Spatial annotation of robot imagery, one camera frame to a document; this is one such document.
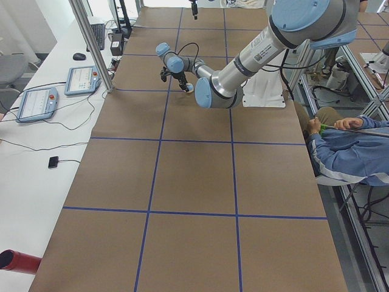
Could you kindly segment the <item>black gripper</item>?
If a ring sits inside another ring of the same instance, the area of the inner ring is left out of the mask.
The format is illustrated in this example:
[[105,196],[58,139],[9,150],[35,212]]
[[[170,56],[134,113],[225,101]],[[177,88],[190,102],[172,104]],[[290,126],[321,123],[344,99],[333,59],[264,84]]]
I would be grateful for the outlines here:
[[[191,0],[191,12],[195,20],[198,19],[198,5],[197,0]],[[176,73],[176,79],[179,81],[179,86],[183,91],[189,91],[189,83],[184,72]]]

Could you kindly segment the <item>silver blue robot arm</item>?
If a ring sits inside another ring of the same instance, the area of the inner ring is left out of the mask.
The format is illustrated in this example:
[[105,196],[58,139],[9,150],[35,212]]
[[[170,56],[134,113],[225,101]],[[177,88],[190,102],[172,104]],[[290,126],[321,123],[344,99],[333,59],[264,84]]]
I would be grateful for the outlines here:
[[160,75],[172,75],[188,91],[185,73],[191,72],[198,78],[194,96],[199,106],[233,108],[243,99],[241,85],[285,49],[295,49],[306,40],[311,49],[351,43],[358,12],[358,1],[275,1],[267,27],[223,69],[214,71],[201,59],[181,57],[160,43],[156,55],[165,66]]

